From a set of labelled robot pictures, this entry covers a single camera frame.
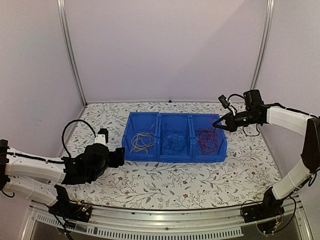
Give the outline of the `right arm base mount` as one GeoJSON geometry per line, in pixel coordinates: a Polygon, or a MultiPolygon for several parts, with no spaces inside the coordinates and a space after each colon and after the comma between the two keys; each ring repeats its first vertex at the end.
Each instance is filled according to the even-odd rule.
{"type": "Polygon", "coordinates": [[[272,188],[269,188],[264,193],[261,203],[255,202],[254,205],[242,205],[240,207],[240,215],[245,223],[273,218],[273,220],[258,223],[257,229],[264,235],[274,234],[284,220],[283,201],[283,199],[276,199],[272,188]]]}

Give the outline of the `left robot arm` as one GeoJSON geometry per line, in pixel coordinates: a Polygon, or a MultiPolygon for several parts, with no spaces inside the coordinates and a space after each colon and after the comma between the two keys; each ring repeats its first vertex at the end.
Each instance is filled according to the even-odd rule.
{"type": "Polygon", "coordinates": [[[0,141],[0,189],[53,206],[63,216],[74,213],[65,185],[96,181],[107,168],[124,165],[125,148],[110,151],[109,132],[101,128],[94,132],[94,143],[72,157],[45,157],[18,151],[8,141],[0,141]]]}

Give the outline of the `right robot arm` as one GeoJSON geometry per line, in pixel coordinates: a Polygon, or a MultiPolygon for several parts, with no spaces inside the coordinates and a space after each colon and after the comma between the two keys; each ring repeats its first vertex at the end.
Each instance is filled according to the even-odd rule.
{"type": "Polygon", "coordinates": [[[291,193],[305,184],[313,184],[320,170],[320,118],[285,107],[278,102],[265,104],[257,89],[244,92],[241,98],[245,103],[245,110],[241,112],[238,112],[224,95],[218,98],[229,113],[213,122],[214,128],[235,132],[240,127],[270,124],[290,130],[304,138],[298,163],[283,179],[264,193],[258,213],[262,218],[269,218],[291,193]]]}

